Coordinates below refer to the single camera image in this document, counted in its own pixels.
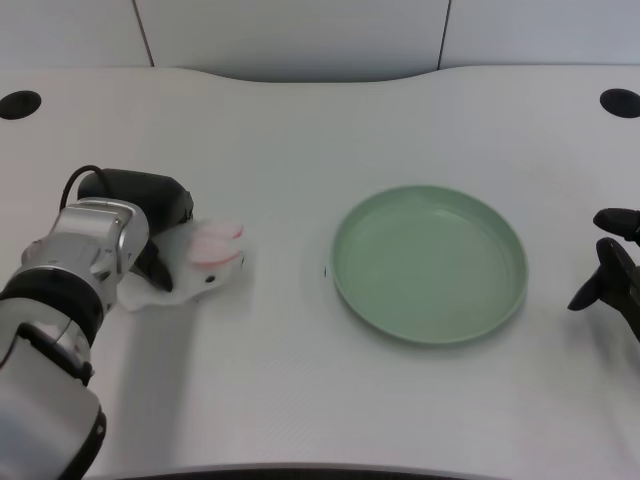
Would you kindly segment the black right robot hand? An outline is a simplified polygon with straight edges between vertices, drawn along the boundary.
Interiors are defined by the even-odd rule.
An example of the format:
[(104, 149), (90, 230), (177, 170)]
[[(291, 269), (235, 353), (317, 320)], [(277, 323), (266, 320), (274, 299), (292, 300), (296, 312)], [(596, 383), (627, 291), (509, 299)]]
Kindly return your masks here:
[[(639, 211), (600, 210), (593, 223), (625, 241), (639, 245)], [(599, 266), (571, 299), (568, 309), (580, 311), (601, 301), (618, 311), (639, 340), (639, 266), (614, 238), (596, 242)]]

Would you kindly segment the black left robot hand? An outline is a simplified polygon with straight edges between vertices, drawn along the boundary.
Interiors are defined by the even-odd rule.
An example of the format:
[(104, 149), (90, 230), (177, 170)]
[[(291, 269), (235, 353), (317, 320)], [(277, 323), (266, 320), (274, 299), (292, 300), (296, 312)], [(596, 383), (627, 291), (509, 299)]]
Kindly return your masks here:
[(97, 173), (89, 174), (80, 183), (77, 198), (102, 197), (140, 207), (149, 224), (149, 240), (132, 271), (153, 287), (171, 292), (172, 276), (160, 257), (154, 238), (192, 220), (194, 203), (191, 194), (167, 176), (120, 169), (104, 169), (103, 175), (109, 187), (104, 186)]

